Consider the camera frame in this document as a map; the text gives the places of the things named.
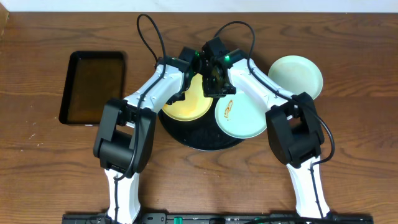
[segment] brown wood surface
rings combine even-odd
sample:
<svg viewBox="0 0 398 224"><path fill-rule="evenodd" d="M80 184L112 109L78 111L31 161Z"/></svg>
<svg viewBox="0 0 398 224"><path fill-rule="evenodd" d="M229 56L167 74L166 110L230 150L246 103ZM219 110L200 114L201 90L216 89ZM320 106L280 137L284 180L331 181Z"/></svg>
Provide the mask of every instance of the brown wood surface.
<svg viewBox="0 0 398 224"><path fill-rule="evenodd" d="M60 223L67 212L109 205L108 182L93 156L96 127L60 124L69 56L76 50L128 54L125 95L152 74L154 60L136 31L137 13L12 13L0 42L0 223ZM223 24L256 30L256 64L267 73L285 55L301 55L323 73L315 102L336 141L322 165L325 198L336 212L398 222L398 16L396 14L152 13L167 53L200 49ZM150 23L148 43L160 45ZM222 33L248 50L250 32ZM323 145L323 156L330 151ZM228 150L202 152L172 139L157 123L141 175L143 207L180 213L268 213L295 209L287 169L267 134Z"/></svg>

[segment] black cable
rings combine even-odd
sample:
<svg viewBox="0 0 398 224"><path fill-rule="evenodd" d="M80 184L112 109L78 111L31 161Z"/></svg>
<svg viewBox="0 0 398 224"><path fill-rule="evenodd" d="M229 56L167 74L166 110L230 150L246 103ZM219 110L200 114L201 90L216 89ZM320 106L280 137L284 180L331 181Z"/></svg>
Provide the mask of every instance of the black cable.
<svg viewBox="0 0 398 224"><path fill-rule="evenodd" d="M300 222L300 223L312 223L312 224L349 224L342 221L333 221L320 218L306 218L306 217L280 217L280 218L260 218L244 224L260 224L260 223L271 223L271 222Z"/></svg>
<svg viewBox="0 0 398 224"><path fill-rule="evenodd" d="M164 73L166 72L166 49L165 49L165 46L164 46L164 41L163 41L162 34L160 33L159 29L157 28L156 23L154 22L154 20L153 20L150 16L148 16L147 14L140 14L140 15L137 17L137 30L138 30L138 34L139 34L141 40L144 42L145 46L147 46L147 48L150 50L150 52L151 52L151 53L153 54L153 56L155 57L156 63L157 63L156 54L155 54L155 52L151 49L151 47L147 44L147 42L145 41L145 38L144 38L144 36L142 35L141 30L140 30L140 28L139 28L139 20L140 20L140 18L141 18L142 16L144 16L144 17L146 17L146 18L148 18L148 19L150 20L150 22L152 23L152 25L154 26L154 28L155 28L155 30L156 30L156 32L157 32L157 35L159 36L160 44L161 44L161 46L162 46L162 51L163 51L163 59L164 59L164 61L163 61L163 70L162 70L162 73L160 74L159 78L156 79L155 82L152 83L152 84L141 94L140 98L138 99L138 103L137 103L136 126L135 126L135 128L134 128L134 129L135 129L134 132L136 133L136 136L135 136L135 139L134 139L134 148L133 148L133 154L132 154L131 159L130 159L130 164L129 164L128 168L126 169L126 171L124 172L124 174L122 174L122 176L120 176L120 177L114 177L114 178L113 178L113 179L114 179L114 184L115 184L115 189L114 189L114 191L115 191L115 193L114 193L114 196L115 196L115 218L114 218L114 222L115 222L115 223L118 223L118 210L119 210L119 205L118 205L118 182L119 182L120 180L123 180L123 179L126 177L127 173L129 173L129 172L131 171L132 166L133 166L133 164L134 164L134 160L135 160L135 158L136 158L136 152L137 152L137 147L138 147L138 135L139 135L139 117L140 117L139 111L140 111L140 108L141 108L141 103L142 103L142 101L144 100L146 94L150 91L150 89L152 89L152 87L154 87L154 86L164 77Z"/></svg>
<svg viewBox="0 0 398 224"><path fill-rule="evenodd" d="M299 102L297 102L297 101L295 101L295 100L293 100L293 99L291 99L291 98L289 98L289 97L287 97L287 96L284 96L284 95L280 94L278 90L274 90L271 86L269 86L269 85L266 84L264 81L262 81L262 80L254 73L254 69L251 68L251 66L250 66L250 59L251 59L251 55L252 55L252 53L253 53L254 44L256 43L256 34L255 34L255 32L254 32L254 29L253 29L248 23L243 22L243 21L233 21L233 22L229 22L229 23L225 24L223 27L221 27L221 28L216 32L216 34L214 35L214 37L218 36L218 34L219 34L225 27L227 27L227 26L229 26L229 25L231 25L231 24L243 24L243 25L247 26L247 27L250 29L251 34L252 34L252 36L253 36L253 41L252 41L252 44L251 44L251 47L250 47L250 51L249 51L249 54L248 54L248 69L249 69L250 74L252 74L252 75L254 76L254 78L256 78L261 84L263 84L263 85L264 85L266 88L268 88L273 94L275 94L275 96L279 96L279 97L281 97L282 99L285 99L285 100L287 100L288 102L293 103L293 104L295 104L295 105L297 105L297 106L299 106L299 107L301 107L301 108L307 110L312 116L314 116L314 117L321 123L321 125L322 125L323 128L325 129L326 133L328 134L328 137L329 137L329 139L330 139L330 144L331 144L331 151L330 151L329 156L328 156L327 158L321 160L321 161L314 162L314 163L312 163L312 164L310 165L310 172L311 172L311 176L312 176L312 180L313 180L313 181L312 181L312 184L313 184L313 188L314 188L314 191L315 191L315 198L316 198L316 200L317 200L316 203L317 203L317 205L318 205L318 209L319 209L319 212L320 212L320 214L321 214L321 217L323 218L322 210L321 210L321 207L320 207L320 202L319 202L319 199L318 199L317 185L316 185L316 183L315 183L315 177L314 177L314 174L313 174L313 167L314 167L315 165L322 164L322 163L324 163L324 162L329 161L329 160L333 157L333 155L335 154L335 140L333 139L333 135L331 134L331 131L330 131L329 127L326 125L326 123L325 123L325 122L321 119L321 117L319 117L310 107L308 107L308 106L305 105L305 104L299 103Z"/></svg>

